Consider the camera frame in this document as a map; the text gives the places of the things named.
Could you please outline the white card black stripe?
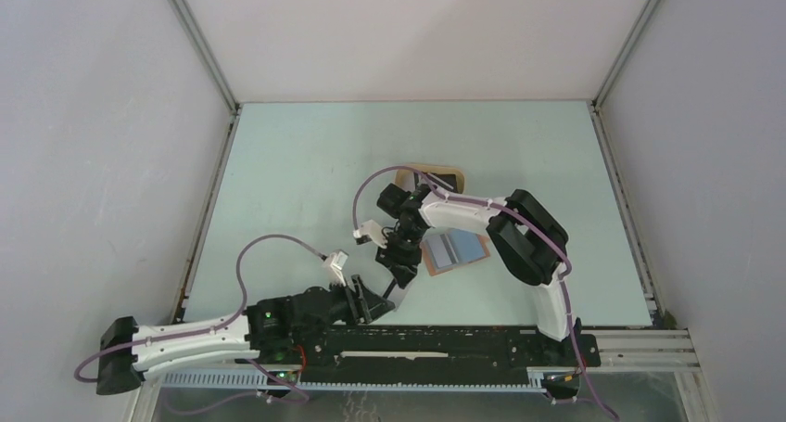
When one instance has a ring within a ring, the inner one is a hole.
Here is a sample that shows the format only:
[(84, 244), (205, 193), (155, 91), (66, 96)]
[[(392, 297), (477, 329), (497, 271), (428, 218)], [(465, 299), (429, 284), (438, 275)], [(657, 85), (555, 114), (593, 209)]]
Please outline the white card black stripe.
[(394, 305), (395, 309), (399, 309), (408, 291), (409, 287), (403, 288), (397, 283), (396, 280), (392, 280), (382, 294), (382, 297), (385, 300), (390, 301)]

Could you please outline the beige oval card tray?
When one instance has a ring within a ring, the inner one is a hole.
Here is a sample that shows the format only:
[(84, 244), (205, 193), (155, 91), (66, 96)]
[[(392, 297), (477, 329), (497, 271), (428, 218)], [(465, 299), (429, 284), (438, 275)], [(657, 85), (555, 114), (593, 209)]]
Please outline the beige oval card tray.
[[(463, 194), (465, 190), (465, 174), (462, 170), (450, 166), (433, 164), (409, 164), (409, 167), (427, 175), (435, 184), (451, 192)], [(419, 184), (423, 184), (419, 174), (410, 170), (399, 169), (396, 171), (394, 184), (403, 190), (413, 191)]]

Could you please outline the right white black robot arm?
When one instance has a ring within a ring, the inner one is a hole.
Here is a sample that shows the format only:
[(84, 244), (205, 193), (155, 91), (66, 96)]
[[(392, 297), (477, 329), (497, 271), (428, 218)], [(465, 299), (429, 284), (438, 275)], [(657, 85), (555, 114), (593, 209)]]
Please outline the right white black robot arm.
[(392, 274), (396, 288), (405, 289), (416, 277), (428, 230), (484, 235), (508, 272), (533, 289), (542, 358), (563, 364), (575, 354), (577, 344), (570, 332), (576, 318), (560, 285), (571, 269), (569, 236), (529, 192), (517, 189), (506, 198), (480, 198), (429, 185), (407, 191), (390, 184), (376, 205), (394, 219), (394, 225), (385, 230), (371, 222), (371, 232), (358, 228), (354, 237), (357, 241), (368, 237), (375, 243), (375, 259)]

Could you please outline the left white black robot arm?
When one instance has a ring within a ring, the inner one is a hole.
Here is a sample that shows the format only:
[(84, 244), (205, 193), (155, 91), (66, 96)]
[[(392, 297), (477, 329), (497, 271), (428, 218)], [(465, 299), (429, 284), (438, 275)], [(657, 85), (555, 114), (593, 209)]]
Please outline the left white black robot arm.
[(277, 364), (328, 327), (367, 325), (395, 310), (354, 275), (348, 285), (312, 287), (265, 299), (239, 315), (169, 326), (141, 326), (131, 316), (116, 319), (99, 342), (95, 392), (116, 395), (192, 364), (254, 360)]

